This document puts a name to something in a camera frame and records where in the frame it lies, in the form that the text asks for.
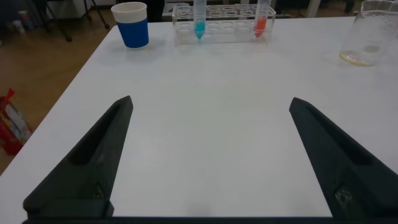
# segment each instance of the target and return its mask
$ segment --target floor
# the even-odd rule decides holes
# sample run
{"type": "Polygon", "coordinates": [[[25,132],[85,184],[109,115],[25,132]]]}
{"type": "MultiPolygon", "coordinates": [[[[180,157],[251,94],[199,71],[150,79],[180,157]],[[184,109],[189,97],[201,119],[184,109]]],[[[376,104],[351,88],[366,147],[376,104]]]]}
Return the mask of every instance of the floor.
{"type": "MultiPolygon", "coordinates": [[[[344,13],[345,3],[331,1],[327,9],[318,10],[317,17],[353,16],[344,13]]],[[[360,8],[357,0],[354,10],[360,8]]],[[[110,10],[102,10],[105,20],[116,23],[110,10]]],[[[298,11],[288,11],[293,17],[298,11]]],[[[0,48],[0,96],[8,88],[15,90],[14,105],[24,114],[35,130],[54,103],[65,91],[80,68],[104,39],[109,30],[104,28],[96,12],[92,22],[86,19],[63,22],[73,42],[66,42],[55,24],[51,33],[40,28],[26,35],[12,35],[3,39],[0,48]]],[[[0,149],[0,175],[14,157],[0,149]]]]}

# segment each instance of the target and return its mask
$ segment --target paper cup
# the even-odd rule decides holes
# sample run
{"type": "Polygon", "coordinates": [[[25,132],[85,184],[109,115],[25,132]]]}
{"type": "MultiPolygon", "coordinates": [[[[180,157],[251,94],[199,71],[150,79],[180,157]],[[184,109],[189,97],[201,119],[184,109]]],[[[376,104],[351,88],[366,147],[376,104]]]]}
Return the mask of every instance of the paper cup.
{"type": "Polygon", "coordinates": [[[138,50],[149,43],[147,5],[142,2],[125,2],[111,8],[124,44],[138,50]]]}

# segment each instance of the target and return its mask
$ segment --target white tabletop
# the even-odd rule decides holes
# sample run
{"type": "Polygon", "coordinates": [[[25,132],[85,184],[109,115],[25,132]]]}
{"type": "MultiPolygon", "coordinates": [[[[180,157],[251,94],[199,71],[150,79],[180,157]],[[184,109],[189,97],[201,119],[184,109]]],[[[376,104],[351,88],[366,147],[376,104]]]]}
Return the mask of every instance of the white tabletop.
{"type": "Polygon", "coordinates": [[[126,95],[134,110],[114,216],[331,216],[289,113],[293,97],[398,171],[397,67],[339,59],[352,22],[276,20],[267,46],[179,47],[171,23],[149,24],[141,51],[114,27],[0,177],[1,223],[26,219],[23,200],[126,95]]]}

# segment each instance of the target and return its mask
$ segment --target test tube rack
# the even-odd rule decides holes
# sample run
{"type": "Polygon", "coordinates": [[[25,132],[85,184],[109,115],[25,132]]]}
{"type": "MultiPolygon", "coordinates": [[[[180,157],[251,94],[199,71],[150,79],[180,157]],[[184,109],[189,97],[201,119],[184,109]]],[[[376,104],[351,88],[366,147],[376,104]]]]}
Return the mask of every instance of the test tube rack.
{"type": "Polygon", "coordinates": [[[172,19],[175,45],[215,44],[239,42],[269,42],[276,12],[269,8],[266,30],[260,36],[254,35],[256,4],[207,6],[206,31],[199,40],[193,31],[193,7],[174,6],[172,19]]]}

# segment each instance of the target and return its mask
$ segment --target test tube with blue liquid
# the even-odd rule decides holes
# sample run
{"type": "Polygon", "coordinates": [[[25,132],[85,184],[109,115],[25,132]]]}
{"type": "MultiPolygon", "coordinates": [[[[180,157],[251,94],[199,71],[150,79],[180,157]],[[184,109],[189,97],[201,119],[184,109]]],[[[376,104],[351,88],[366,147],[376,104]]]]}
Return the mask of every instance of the test tube with blue liquid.
{"type": "Polygon", "coordinates": [[[206,0],[193,1],[193,23],[195,35],[201,39],[206,31],[206,0]]]}
{"type": "Polygon", "coordinates": [[[257,38],[266,31],[267,18],[271,0],[258,0],[256,9],[256,18],[254,20],[254,35],[257,38]]]}

